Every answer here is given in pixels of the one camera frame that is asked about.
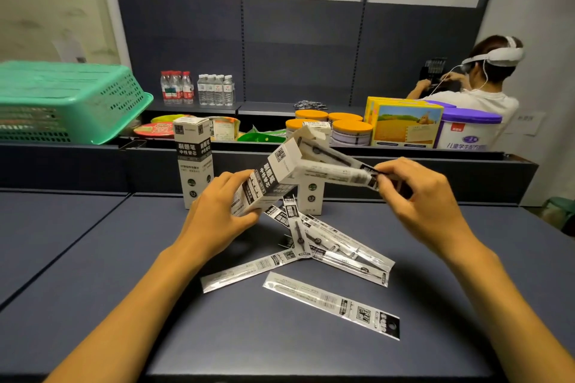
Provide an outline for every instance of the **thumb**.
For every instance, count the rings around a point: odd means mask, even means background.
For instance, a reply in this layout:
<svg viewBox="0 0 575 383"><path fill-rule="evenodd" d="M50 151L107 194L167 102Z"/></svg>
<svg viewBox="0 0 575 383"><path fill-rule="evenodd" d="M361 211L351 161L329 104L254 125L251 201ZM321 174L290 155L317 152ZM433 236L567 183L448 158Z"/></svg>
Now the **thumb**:
<svg viewBox="0 0 575 383"><path fill-rule="evenodd" d="M261 213L262 213L261 209L256 209L255 211L246 213L244 216L236 217L236 222L240 225L240 227L243 230L246 230L258 222Z"/></svg>
<svg viewBox="0 0 575 383"><path fill-rule="evenodd" d="M388 203L393 212L397 212L405 207L406 204L409 204L409 202L396 191L392 181L383 174L377 176L377 183L379 186L379 195Z"/></svg>

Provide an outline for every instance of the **green plastic basket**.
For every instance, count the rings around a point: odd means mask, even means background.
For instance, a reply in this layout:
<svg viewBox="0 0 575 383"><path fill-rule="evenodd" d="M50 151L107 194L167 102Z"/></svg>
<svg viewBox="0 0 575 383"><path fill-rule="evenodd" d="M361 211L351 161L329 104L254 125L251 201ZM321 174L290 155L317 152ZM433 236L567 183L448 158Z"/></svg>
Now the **green plastic basket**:
<svg viewBox="0 0 575 383"><path fill-rule="evenodd" d="M103 144L153 99L122 65L0 63L0 142Z"/></svg>

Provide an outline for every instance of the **white t-shirt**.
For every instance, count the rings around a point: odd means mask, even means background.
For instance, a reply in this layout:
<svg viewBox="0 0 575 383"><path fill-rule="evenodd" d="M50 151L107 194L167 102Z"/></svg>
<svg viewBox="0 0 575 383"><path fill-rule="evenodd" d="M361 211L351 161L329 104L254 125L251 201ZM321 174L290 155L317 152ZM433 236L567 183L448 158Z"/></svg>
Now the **white t-shirt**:
<svg viewBox="0 0 575 383"><path fill-rule="evenodd" d="M511 121L511 118L519 108L519 100L514 97L508 97L504 93L488 93L486 91L476 90L462 92L440 91L423 100L437 100L444 103L450 103L458 108L467 108L485 112L493 112L503 117L499 127L499 132Z"/></svg>

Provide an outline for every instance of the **person wearing headset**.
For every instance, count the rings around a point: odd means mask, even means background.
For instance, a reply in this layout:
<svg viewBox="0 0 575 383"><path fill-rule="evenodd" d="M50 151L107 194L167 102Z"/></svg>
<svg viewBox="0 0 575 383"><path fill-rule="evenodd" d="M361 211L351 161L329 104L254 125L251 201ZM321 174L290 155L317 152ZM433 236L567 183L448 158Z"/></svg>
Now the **person wearing headset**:
<svg viewBox="0 0 575 383"><path fill-rule="evenodd" d="M450 71L442 76L440 84L444 81L459 81L462 90L432 92L427 98L450 103L458 108L499 114L503 117L501 131L519 107L516 98L503 93L503 81L513 74L524 56L523 43L518 38L501 35L487 37L473 47L469 58L456 66L461 68L463 74ZM419 81L407 98L418 99L430 84L428 80Z"/></svg>
<svg viewBox="0 0 575 383"><path fill-rule="evenodd" d="M393 213L459 281L484 323L507 379L511 383L575 381L575 361L523 299L497 255L475 237L446 177L405 158L382 162L376 169L398 175L413 189L413 197L403 198L391 180L378 176L379 193ZM231 214L234 193L251 172L222 173L208 185L191 205L174 243L45 383L138 380L184 288L208 260L258 222L260 212Z"/></svg>

